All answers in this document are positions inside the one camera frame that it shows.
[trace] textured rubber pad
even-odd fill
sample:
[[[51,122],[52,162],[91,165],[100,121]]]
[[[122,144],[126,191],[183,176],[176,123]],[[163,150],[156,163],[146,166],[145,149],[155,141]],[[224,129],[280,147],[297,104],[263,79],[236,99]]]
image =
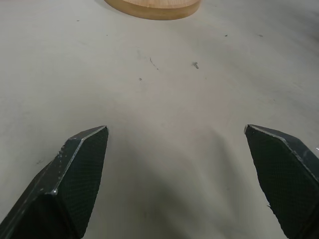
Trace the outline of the textured rubber pad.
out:
[[[108,129],[69,138],[0,225],[1,239],[82,238],[99,190]]]
[[[258,180],[289,239],[319,238],[319,159],[296,137],[247,125]]]

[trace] wooden object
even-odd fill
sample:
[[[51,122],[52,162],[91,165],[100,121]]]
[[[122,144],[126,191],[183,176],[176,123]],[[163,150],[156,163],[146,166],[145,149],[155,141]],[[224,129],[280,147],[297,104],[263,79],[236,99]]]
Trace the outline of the wooden object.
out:
[[[105,0],[126,14],[153,20],[173,20],[192,15],[200,0]]]

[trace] wooden disc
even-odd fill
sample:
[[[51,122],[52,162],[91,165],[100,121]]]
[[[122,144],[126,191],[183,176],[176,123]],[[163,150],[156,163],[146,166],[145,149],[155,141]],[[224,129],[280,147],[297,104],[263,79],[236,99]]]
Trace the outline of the wooden disc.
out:
[[[192,15],[200,0],[105,0],[126,14],[153,20],[173,20]]]

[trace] white table surface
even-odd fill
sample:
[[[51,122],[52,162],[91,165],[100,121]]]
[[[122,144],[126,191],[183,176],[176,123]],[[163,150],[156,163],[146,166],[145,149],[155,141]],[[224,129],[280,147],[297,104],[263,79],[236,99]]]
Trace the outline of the white table surface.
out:
[[[284,239],[247,123],[319,144],[318,1],[0,1],[0,219],[64,141],[110,137],[86,239]],[[192,65],[197,62],[198,69]]]

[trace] round wooden block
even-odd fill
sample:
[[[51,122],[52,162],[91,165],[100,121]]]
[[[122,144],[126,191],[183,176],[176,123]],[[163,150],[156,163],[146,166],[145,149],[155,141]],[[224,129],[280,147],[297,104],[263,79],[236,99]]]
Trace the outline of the round wooden block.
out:
[[[192,15],[200,0],[105,0],[126,14],[153,20],[173,20]]]

